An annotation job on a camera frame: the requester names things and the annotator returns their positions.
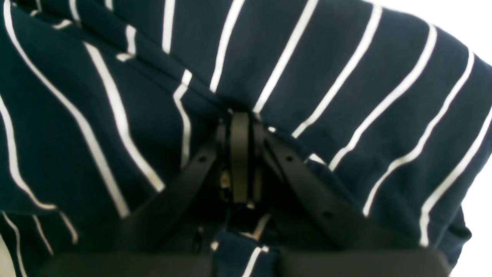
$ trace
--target navy blue shirt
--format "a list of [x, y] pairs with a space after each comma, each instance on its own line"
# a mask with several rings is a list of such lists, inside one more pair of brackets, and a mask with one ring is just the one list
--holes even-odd
[[[425, 21], [359, 0], [0, 10], [0, 234], [19, 277], [165, 192], [237, 109], [452, 267], [471, 237], [461, 202], [492, 152], [492, 69]], [[245, 249], [230, 276], [261, 276], [247, 265], [268, 248]]]

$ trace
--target clothing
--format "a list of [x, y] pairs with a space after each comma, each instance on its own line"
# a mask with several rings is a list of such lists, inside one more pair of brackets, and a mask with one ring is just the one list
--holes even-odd
[[461, 202], [492, 152], [492, 69], [433, 25], [359, 0], [1, 13], [0, 234], [17, 276], [164, 190], [238, 109], [452, 266], [470, 239]]

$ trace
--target navy striped fabric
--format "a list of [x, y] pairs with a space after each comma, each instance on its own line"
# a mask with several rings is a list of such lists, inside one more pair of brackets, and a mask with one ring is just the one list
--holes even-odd
[[[470, 239], [492, 68], [439, 28], [359, 0], [2, 2], [0, 234], [17, 276], [165, 190], [238, 109], [451, 266]], [[268, 249], [244, 249], [224, 276], [262, 276]]]

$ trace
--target white background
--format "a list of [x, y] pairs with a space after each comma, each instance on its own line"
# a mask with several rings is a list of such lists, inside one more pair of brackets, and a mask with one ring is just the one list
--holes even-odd
[[[491, 0], [371, 0], [419, 16], [454, 35], [492, 64]], [[473, 237], [465, 244], [451, 277], [492, 277], [492, 159], [463, 201]]]

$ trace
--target striped shirt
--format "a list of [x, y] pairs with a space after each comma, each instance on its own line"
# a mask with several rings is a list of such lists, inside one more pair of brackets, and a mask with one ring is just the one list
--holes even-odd
[[[439, 28], [359, 0], [12, 1], [0, 242], [16, 276], [165, 190], [239, 109], [451, 266], [470, 239], [461, 202], [492, 152], [492, 69]], [[246, 263], [239, 276], [258, 274]]]

